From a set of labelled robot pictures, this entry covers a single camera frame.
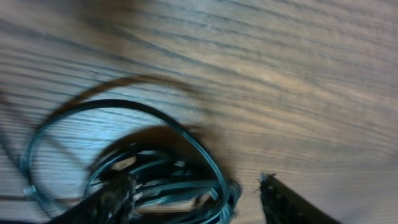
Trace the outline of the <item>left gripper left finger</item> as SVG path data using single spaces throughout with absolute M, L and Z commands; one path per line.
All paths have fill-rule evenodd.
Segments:
M 129 223 L 135 180 L 121 175 L 48 224 Z

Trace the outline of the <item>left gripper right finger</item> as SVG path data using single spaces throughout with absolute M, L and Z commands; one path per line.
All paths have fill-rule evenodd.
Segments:
M 262 173 L 261 204 L 267 224 L 340 224 L 276 178 Z

